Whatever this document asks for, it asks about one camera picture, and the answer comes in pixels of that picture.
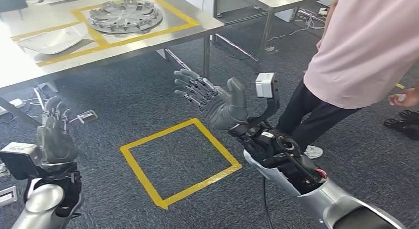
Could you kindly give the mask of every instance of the metal table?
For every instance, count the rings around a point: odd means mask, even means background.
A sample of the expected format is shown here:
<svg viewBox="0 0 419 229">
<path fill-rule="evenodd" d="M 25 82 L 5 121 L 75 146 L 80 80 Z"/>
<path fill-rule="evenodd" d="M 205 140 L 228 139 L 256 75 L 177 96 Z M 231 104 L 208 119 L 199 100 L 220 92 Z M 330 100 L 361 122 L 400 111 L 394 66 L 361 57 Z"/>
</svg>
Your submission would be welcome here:
<svg viewBox="0 0 419 229">
<path fill-rule="evenodd" d="M 0 78 L 0 96 L 151 51 L 157 51 L 166 59 L 170 55 L 181 66 L 188 68 L 167 48 L 199 38 L 204 38 L 204 76 L 209 75 L 210 35 L 219 32 L 224 24 L 184 0 L 145 0 L 153 2 L 163 14 L 160 25 L 148 33 L 113 36 L 87 25 L 89 32 L 86 39 L 55 55 L 41 55 L 27 49 L 24 54 L 9 38 L 12 36 L 12 40 L 16 41 L 86 22 L 88 11 L 107 1 L 119 0 L 46 0 L 44 3 L 30 3 L 27 9 L 22 10 L 22 18 L 18 12 L 2 14 L 0 62 L 5 68 Z M 39 125 L 1 97 L 0 106 L 34 126 Z"/>
<path fill-rule="evenodd" d="M 236 21 L 227 22 L 227 23 L 225 23 L 225 25 L 244 22 L 244 21 L 247 21 L 247 20 L 250 20 L 250 19 L 255 19 L 255 18 L 267 15 L 268 17 L 267 17 L 267 20 L 266 20 L 266 25 L 265 25 L 265 29 L 264 29 L 264 32 L 263 32 L 262 42 L 260 44 L 258 55 L 256 57 L 254 57 L 253 55 L 244 51 L 238 45 L 236 45 L 235 43 L 233 43 L 232 41 L 228 40 L 227 38 L 225 38 L 224 36 L 222 36 L 220 34 L 216 34 L 214 36 L 215 38 L 213 38 L 213 40 L 216 41 L 217 38 L 221 38 L 222 40 L 226 41 L 228 44 L 230 44 L 231 46 L 236 48 L 238 51 L 240 51 L 241 53 L 243 53 L 247 57 L 256 61 L 258 64 L 261 64 L 261 61 L 262 61 L 263 56 L 265 54 L 265 50 L 268 46 L 268 40 L 270 39 L 270 31 L 271 31 L 271 28 L 272 28 L 272 20 L 275 17 L 275 13 L 279 12 L 279 11 L 287 10 L 287 9 L 296 8 L 299 5 L 301 5 L 303 2 L 308 2 L 310 0 L 246 0 L 246 1 L 253 4 L 253 5 L 259 6 L 261 9 L 263 9 L 266 12 L 262 13 L 262 14 L 255 15 L 255 16 L 239 19 L 239 20 L 236 20 Z M 213 16 L 217 17 L 217 14 L 218 14 L 217 4 L 215 4 L 214 5 Z"/>
</svg>

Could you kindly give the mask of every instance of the sandal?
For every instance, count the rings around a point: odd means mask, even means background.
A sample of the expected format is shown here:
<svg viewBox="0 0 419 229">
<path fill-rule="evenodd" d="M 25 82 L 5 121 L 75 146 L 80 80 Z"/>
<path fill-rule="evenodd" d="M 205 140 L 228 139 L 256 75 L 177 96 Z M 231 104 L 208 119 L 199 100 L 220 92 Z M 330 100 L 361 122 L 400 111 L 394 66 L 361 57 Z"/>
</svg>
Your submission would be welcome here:
<svg viewBox="0 0 419 229">
<path fill-rule="evenodd" d="M 417 119 L 419 118 L 419 111 L 413 112 L 412 110 L 404 110 L 400 112 L 400 116 L 405 119 Z"/>
<path fill-rule="evenodd" d="M 407 125 L 405 121 L 399 121 L 397 119 L 387 119 L 386 121 L 384 121 L 384 126 L 403 133 L 411 140 L 419 140 L 419 130 L 412 127 L 411 125 Z"/>
</svg>

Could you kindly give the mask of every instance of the power strip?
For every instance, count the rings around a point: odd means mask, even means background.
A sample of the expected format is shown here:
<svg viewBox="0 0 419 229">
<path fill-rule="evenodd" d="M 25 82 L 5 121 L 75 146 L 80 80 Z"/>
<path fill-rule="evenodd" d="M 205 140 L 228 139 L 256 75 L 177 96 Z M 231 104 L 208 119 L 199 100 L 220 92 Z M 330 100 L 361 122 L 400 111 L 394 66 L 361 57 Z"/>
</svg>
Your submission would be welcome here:
<svg viewBox="0 0 419 229">
<path fill-rule="evenodd" d="M 23 106 L 25 106 L 25 103 L 23 103 L 21 99 L 14 99 L 9 103 L 13 104 L 16 108 L 22 108 Z M 8 112 L 9 111 L 5 110 L 0 106 L 0 116 L 3 114 L 7 114 Z"/>
</svg>

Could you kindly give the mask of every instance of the yellow tape square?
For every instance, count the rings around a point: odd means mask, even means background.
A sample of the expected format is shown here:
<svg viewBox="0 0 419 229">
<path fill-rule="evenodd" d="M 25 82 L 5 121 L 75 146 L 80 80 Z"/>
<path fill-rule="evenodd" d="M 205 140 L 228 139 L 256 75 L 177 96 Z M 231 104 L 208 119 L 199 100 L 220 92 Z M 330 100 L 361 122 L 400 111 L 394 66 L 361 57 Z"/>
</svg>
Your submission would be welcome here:
<svg viewBox="0 0 419 229">
<path fill-rule="evenodd" d="M 230 167 L 220 171 L 219 173 L 167 198 L 162 199 L 160 195 L 157 193 L 156 189 L 153 187 L 151 182 L 148 180 L 147 176 L 145 175 L 144 171 L 138 165 L 137 161 L 133 157 L 130 152 L 130 149 L 143 145 L 149 141 L 155 140 L 159 137 L 164 135 L 170 134 L 176 130 L 185 128 L 189 125 L 195 125 L 199 131 L 214 145 L 214 147 L 225 157 L 225 159 L 231 164 Z M 147 191 L 150 198 L 153 200 L 156 206 L 162 207 L 164 209 L 168 209 L 168 206 L 207 187 L 208 185 L 217 182 L 218 180 L 230 175 L 231 173 L 235 172 L 236 170 L 240 169 L 242 165 L 234 158 L 234 156 L 214 137 L 214 135 L 209 132 L 209 130 L 198 120 L 198 119 L 190 119 L 186 122 L 180 123 L 168 129 L 162 130 L 158 133 L 152 134 L 148 137 L 142 138 L 138 141 L 132 142 L 120 148 L 122 155 L 125 157 L 128 164 L 131 166 L 132 170 L 134 171 L 137 178 L 142 183 L 144 189 Z"/>
</svg>

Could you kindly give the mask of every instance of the shoe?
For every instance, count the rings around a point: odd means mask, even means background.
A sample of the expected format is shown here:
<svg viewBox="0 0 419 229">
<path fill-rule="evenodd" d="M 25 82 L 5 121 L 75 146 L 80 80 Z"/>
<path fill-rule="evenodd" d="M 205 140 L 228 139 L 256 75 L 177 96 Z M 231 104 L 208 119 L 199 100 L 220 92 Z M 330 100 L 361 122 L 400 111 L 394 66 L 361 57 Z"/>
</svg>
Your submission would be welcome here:
<svg viewBox="0 0 419 229">
<path fill-rule="evenodd" d="M 323 155 L 323 150 L 316 146 L 308 146 L 305 153 L 310 159 L 318 158 Z"/>
</svg>

